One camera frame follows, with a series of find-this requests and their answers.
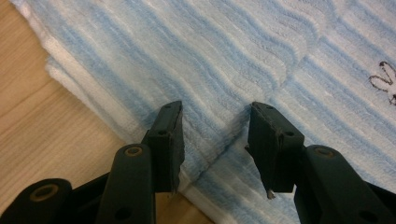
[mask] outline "flower embroidery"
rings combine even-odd
[[[388,93],[389,102],[392,105],[396,105],[396,71],[387,62],[381,62],[379,66],[384,71],[387,78],[370,76],[370,82],[375,88],[386,91]]]

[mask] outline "wooden surface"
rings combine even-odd
[[[27,21],[0,2],[0,214],[27,186],[65,178],[73,188],[109,171],[124,143],[45,71]],[[212,223],[186,198],[157,194],[158,223]]]

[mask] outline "black plastic bracket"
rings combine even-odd
[[[155,223],[155,192],[176,192],[184,161],[182,103],[164,105],[142,144],[122,147],[109,174],[71,189],[39,181],[18,195],[0,223]]]
[[[368,185],[335,149],[304,147],[304,136],[274,107],[252,104],[247,141],[269,199],[297,186],[302,223],[396,223],[395,194]]]

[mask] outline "metal screw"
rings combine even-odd
[[[35,203],[46,201],[55,195],[59,190],[59,186],[55,184],[48,184],[35,189],[30,194],[30,200]]]
[[[314,150],[320,156],[324,156],[324,157],[327,157],[327,158],[334,157],[334,153],[331,150],[329,150],[329,149],[327,149],[325,147],[316,147]]]
[[[143,149],[141,147],[129,147],[124,151],[125,155],[129,157],[139,156],[143,153]]]

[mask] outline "folded towel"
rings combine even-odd
[[[128,143],[183,101],[180,191],[215,222],[299,221],[292,195],[266,199],[244,150],[253,101],[396,191],[392,1],[12,2],[49,74]]]

